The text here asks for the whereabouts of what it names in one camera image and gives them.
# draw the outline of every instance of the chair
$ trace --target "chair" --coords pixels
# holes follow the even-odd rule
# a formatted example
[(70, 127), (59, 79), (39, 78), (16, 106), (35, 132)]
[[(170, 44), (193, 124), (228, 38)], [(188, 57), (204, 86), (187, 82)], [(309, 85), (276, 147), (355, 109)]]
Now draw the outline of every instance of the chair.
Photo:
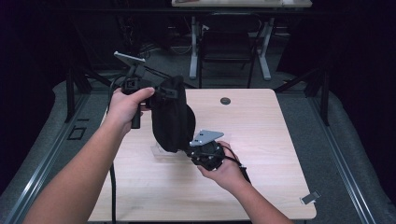
[(250, 88), (257, 45), (264, 22), (251, 13), (213, 13), (200, 22), (198, 51), (199, 88), (202, 88), (204, 63), (250, 63), (247, 87)]

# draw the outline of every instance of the bare arm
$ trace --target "bare arm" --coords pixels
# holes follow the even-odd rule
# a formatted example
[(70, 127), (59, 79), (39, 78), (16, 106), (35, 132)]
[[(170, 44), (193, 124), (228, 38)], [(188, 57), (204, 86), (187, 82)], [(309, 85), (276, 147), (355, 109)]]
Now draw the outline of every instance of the bare arm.
[(114, 91), (102, 126), (38, 195), (24, 223), (85, 223), (99, 197), (120, 143), (131, 129), (137, 104), (150, 97), (147, 88), (132, 95)]
[[(226, 156), (233, 157), (226, 147), (224, 148)], [(224, 160), (216, 171), (209, 172), (201, 166), (198, 166), (198, 169), (203, 176), (213, 179), (222, 188), (228, 190), (242, 204), (252, 223), (292, 223), (246, 181), (235, 162)]]

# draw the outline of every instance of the table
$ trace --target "table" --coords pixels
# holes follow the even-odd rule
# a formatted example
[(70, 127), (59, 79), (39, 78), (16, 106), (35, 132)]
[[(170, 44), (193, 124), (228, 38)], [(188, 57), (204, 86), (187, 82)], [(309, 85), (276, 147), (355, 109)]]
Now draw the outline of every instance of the table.
[[(276, 95), (268, 89), (186, 90), (196, 132), (223, 132), (246, 165), (253, 186), (287, 217), (311, 219), (315, 206), (300, 202), (309, 194)], [(231, 99), (222, 105), (220, 99)], [(239, 202), (201, 175), (184, 152), (161, 153), (151, 130), (150, 112), (141, 129), (131, 130), (114, 160), (119, 221), (246, 220)], [(111, 220), (107, 177), (90, 221)]]
[[(242, 7), (246, 10), (246, 7), (273, 7), (274, 9), (279, 7), (311, 7), (312, 2), (310, 0), (198, 0), (185, 3), (177, 3), (176, 0), (172, 0), (173, 7)], [(265, 59), (265, 52), (268, 48), (268, 43), (271, 37), (272, 29), (274, 27), (274, 18), (270, 19), (265, 23), (265, 27), (262, 31), (263, 41), (262, 49), (258, 51), (260, 66), (262, 68), (262, 76), (264, 80), (271, 80), (271, 73), (268, 69), (268, 63)], [(196, 34), (197, 27), (195, 17), (191, 19), (191, 65), (190, 65), (190, 78), (196, 78), (196, 70), (198, 63), (198, 55), (196, 50)]]

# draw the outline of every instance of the forearm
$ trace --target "forearm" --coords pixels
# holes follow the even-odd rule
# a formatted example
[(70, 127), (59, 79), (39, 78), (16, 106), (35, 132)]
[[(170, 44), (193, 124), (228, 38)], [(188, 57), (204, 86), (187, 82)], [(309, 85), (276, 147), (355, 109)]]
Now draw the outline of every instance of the forearm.
[(230, 192), (242, 204), (252, 223), (292, 223), (249, 183)]
[(25, 221), (29, 223), (84, 223), (94, 208), (123, 133), (114, 123), (104, 123), (44, 188)]

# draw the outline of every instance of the black fabric pouch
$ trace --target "black fabric pouch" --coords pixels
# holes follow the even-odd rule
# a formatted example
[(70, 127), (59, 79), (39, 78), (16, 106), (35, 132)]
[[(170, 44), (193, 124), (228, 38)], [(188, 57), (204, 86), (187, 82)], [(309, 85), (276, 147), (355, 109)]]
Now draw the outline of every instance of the black fabric pouch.
[(187, 105), (181, 76), (166, 79), (156, 91), (174, 90), (176, 99), (154, 94), (151, 101), (152, 131), (160, 146), (169, 152), (187, 150), (195, 131), (195, 115)]

